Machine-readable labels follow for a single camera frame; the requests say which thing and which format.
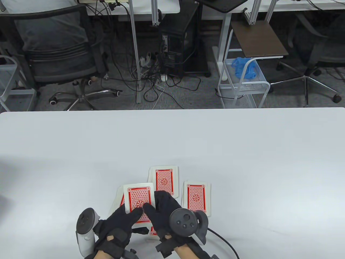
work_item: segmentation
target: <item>chair base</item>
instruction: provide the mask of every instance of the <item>chair base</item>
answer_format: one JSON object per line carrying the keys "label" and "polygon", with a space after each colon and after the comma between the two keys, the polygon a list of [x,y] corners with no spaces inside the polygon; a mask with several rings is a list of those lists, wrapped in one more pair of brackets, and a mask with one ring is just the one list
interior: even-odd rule
{"label": "chair base", "polygon": [[73,86],[75,89],[75,93],[57,92],[49,98],[49,103],[51,105],[55,105],[58,102],[69,102],[70,104],[67,106],[66,109],[64,109],[64,111],[70,111],[77,104],[83,103],[86,106],[88,106],[92,111],[94,111],[94,110],[97,110],[97,108],[90,103],[88,97],[92,97],[92,98],[107,97],[107,95],[105,94],[112,94],[114,97],[118,97],[120,93],[122,92],[121,90],[104,88],[104,89],[100,89],[100,90],[93,91],[90,93],[85,93],[86,84],[90,85],[91,81],[86,80],[86,79],[82,79],[80,83],[77,80],[74,81]]}
{"label": "chair base", "polygon": [[341,96],[339,96],[339,92],[336,91],[335,89],[319,82],[318,80],[314,79],[314,78],[311,78],[310,76],[307,76],[305,74],[302,74],[301,72],[297,71],[296,69],[294,69],[293,67],[283,63],[283,62],[278,62],[278,65],[277,65],[277,70],[282,70],[283,67],[286,67],[288,69],[290,69],[291,71],[297,73],[299,76],[298,77],[295,77],[295,78],[291,78],[291,79],[287,79],[287,80],[283,80],[283,81],[279,81],[279,82],[275,82],[275,83],[271,83],[271,89],[270,89],[270,92],[273,91],[273,88],[272,86],[273,85],[277,85],[277,84],[280,84],[280,83],[284,83],[284,82],[292,82],[292,81],[296,81],[296,80],[303,80],[304,82],[304,97],[305,97],[305,107],[308,107],[309,106],[309,99],[308,99],[308,83],[309,82],[313,82],[319,86],[322,86],[324,88],[327,88],[331,91],[333,91],[335,93],[335,95],[333,96],[332,98],[332,101],[334,103],[339,103],[341,101]]}

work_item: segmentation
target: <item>stack of cards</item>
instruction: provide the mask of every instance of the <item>stack of cards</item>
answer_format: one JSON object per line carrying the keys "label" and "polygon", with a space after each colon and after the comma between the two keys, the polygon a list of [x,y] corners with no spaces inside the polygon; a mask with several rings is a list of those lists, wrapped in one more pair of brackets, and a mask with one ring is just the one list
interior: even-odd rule
{"label": "stack of cards", "polygon": [[[179,174],[176,165],[152,166],[147,183],[122,185],[117,189],[116,197],[109,211],[109,216],[121,205],[125,205],[126,213],[150,203],[156,207],[154,191],[166,191],[174,198],[179,196]],[[203,182],[187,181],[183,184],[183,208],[192,211],[202,210],[211,216],[211,185]],[[145,213],[132,228],[147,227],[150,239],[159,239]]]}
{"label": "stack of cards", "polygon": [[124,203],[125,203],[124,187],[121,185],[119,188],[117,188],[115,199],[110,207],[109,216],[113,214],[114,211],[117,210],[119,207],[121,207],[122,204]]}
{"label": "stack of cards", "polygon": [[176,165],[151,166],[148,182],[153,183],[155,191],[166,191],[178,197],[178,167]]}
{"label": "stack of cards", "polygon": [[208,217],[211,216],[211,185],[195,181],[184,182],[181,206],[191,211],[202,210]]}

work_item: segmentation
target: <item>gloved hand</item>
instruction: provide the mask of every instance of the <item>gloved hand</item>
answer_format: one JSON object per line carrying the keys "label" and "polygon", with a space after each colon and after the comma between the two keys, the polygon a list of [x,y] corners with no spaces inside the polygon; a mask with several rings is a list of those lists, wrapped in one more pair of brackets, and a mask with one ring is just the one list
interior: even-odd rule
{"label": "gloved hand", "polygon": [[156,208],[149,203],[145,203],[143,209],[151,220],[157,235],[163,238],[166,233],[172,234],[169,226],[169,217],[174,210],[181,208],[181,206],[166,191],[155,191],[155,201]]}
{"label": "gloved hand", "polygon": [[210,259],[210,256],[201,249],[192,237],[182,237],[172,231],[169,218],[174,210],[181,208],[180,204],[166,191],[155,191],[155,201],[156,208],[145,203],[143,209],[162,242],[156,246],[156,249],[162,253],[163,258],[171,255],[176,247],[187,244],[198,258]]}
{"label": "gloved hand", "polygon": [[99,237],[95,249],[104,251],[114,259],[120,259],[132,235],[132,226],[141,216],[142,208],[135,208],[126,214],[125,205],[122,205],[108,219],[100,220],[93,229]]}

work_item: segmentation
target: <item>controller cable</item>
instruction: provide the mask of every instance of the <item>controller cable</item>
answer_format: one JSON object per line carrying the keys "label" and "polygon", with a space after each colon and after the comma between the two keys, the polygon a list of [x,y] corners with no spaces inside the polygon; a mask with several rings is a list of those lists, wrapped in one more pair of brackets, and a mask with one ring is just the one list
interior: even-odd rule
{"label": "controller cable", "polygon": [[215,234],[217,237],[219,237],[221,240],[223,240],[223,241],[234,251],[234,253],[235,253],[237,259],[239,259],[239,256],[238,256],[238,254],[237,254],[235,248],[233,248],[233,246],[230,245],[230,243],[229,243],[228,241],[226,241],[225,238],[223,238],[221,235],[219,235],[217,232],[213,231],[213,230],[210,229],[210,228],[207,228],[207,230],[208,230],[208,231],[211,231],[213,234]]}

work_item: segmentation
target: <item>chair backrest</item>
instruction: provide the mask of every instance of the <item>chair backrest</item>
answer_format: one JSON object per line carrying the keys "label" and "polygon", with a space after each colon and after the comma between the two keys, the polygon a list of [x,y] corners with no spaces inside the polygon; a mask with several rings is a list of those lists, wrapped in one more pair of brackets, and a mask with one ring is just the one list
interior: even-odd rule
{"label": "chair backrest", "polygon": [[0,30],[14,47],[29,83],[64,83],[104,75],[102,37],[84,5],[59,10],[1,14]]}

